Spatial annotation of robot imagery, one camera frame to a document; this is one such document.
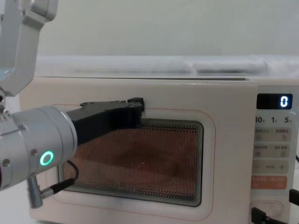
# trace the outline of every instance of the control panel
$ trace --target control panel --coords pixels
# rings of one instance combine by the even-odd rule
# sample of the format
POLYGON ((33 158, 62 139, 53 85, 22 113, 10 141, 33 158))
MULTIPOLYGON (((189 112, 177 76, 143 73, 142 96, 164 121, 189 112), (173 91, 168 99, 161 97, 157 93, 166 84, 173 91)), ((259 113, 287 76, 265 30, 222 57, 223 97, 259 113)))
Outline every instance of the control panel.
POLYGON ((251 189, 292 188, 298 131, 296 103, 286 91, 257 96, 251 189))
POLYGON ((251 207, 278 220, 289 216, 298 138, 298 90, 260 87, 253 145, 251 207))

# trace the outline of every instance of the metal arm segment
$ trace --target metal arm segment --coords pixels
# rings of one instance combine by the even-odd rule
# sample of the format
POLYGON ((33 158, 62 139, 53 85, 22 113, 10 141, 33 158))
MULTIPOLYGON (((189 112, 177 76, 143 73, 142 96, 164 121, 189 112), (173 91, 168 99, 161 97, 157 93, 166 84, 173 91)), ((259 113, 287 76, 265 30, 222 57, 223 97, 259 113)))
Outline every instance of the metal arm segment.
POLYGON ((1 17, 0 88, 15 96, 33 79, 40 31, 58 0, 6 0, 1 17))

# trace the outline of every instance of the green ring light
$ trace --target green ring light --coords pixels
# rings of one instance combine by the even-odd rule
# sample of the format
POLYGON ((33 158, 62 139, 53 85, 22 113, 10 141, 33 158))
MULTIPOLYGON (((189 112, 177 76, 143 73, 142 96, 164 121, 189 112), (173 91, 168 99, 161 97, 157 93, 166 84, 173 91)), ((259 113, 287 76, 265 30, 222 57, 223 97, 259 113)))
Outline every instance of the green ring light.
POLYGON ((54 154, 51 151, 47 151, 44 154, 42 154, 41 159, 40 159, 39 162, 42 166, 47 166, 53 161, 53 159, 54 159, 54 154), (49 161, 44 162, 46 156, 50 156, 50 159, 49 159, 49 161))

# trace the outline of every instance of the white wall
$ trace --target white wall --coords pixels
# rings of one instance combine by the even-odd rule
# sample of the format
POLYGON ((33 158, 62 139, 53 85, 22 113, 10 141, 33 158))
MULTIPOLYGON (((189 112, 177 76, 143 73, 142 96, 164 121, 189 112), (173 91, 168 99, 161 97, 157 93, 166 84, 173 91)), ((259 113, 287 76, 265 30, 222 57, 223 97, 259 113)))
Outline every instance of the white wall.
POLYGON ((44 55, 299 54, 298 0, 60 0, 44 55))

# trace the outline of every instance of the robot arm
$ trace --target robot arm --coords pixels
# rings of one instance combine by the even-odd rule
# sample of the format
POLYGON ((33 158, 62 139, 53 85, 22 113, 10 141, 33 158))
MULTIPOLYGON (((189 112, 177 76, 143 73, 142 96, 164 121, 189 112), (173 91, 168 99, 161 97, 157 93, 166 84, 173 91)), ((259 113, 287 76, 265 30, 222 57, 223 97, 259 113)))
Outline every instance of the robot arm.
POLYGON ((17 95, 33 79, 40 31, 55 18, 57 5, 58 0, 6 0, 0 37, 2 95, 17 95))
POLYGON ((0 16, 0 190, 27 179, 32 208, 75 181, 41 191, 37 174, 64 164, 77 145, 110 131, 139 127, 144 110, 142 98, 84 103, 68 113, 54 106, 14 114, 5 110, 5 97, 17 95, 34 77, 39 34, 45 22, 55 18, 57 4, 58 0, 6 0, 0 16))

